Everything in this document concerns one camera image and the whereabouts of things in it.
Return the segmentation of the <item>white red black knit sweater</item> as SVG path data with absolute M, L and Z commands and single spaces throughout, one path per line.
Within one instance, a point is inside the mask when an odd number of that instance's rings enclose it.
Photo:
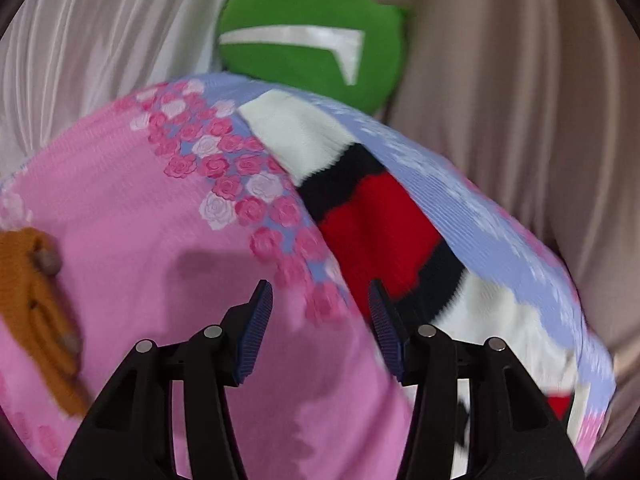
M 579 442 L 586 330 L 544 244 L 445 159 L 371 118 L 281 90 L 240 114 L 292 179 L 359 307 L 380 280 L 451 337 L 504 339 Z

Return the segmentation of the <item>orange knit glove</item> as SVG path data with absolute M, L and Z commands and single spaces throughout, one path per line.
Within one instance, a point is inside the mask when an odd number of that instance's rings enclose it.
M 61 269 L 62 259 L 45 232 L 1 233 L 1 318 L 60 409 L 82 417 L 89 397 L 79 379 L 81 340 L 58 290 Z

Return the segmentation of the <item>pink floral bed quilt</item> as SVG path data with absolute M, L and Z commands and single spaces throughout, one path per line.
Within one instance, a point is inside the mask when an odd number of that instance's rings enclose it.
M 273 310 L 256 368 L 229 394 L 248 475 L 390 479 L 413 390 L 388 374 L 292 179 L 240 114 L 270 90 L 371 118 L 230 74 L 156 84 L 81 119 L 4 180 L 1 226 L 40 230 L 58 245 L 58 282 L 79 326 L 91 393 L 137 341 L 185 340 L 270 281 Z M 572 443 L 588 460 L 614 374 L 582 319 L 580 377 L 590 395 Z

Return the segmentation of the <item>beige curtain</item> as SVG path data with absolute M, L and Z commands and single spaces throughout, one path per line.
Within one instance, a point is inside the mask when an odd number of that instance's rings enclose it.
M 560 256 L 612 353 L 605 474 L 639 440 L 639 0 L 376 1 L 408 13 L 384 122 Z

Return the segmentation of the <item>silver satin curtain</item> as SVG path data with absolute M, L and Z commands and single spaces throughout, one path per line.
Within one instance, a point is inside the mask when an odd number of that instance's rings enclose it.
M 219 70 L 226 0 L 25 0 L 1 38 L 1 173 L 101 106 Z

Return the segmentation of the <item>green round cushion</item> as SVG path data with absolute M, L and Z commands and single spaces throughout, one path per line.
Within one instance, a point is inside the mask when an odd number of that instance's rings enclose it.
M 233 73 L 373 114 L 398 86 L 405 20 L 404 10 L 375 0 L 228 0 L 218 51 Z

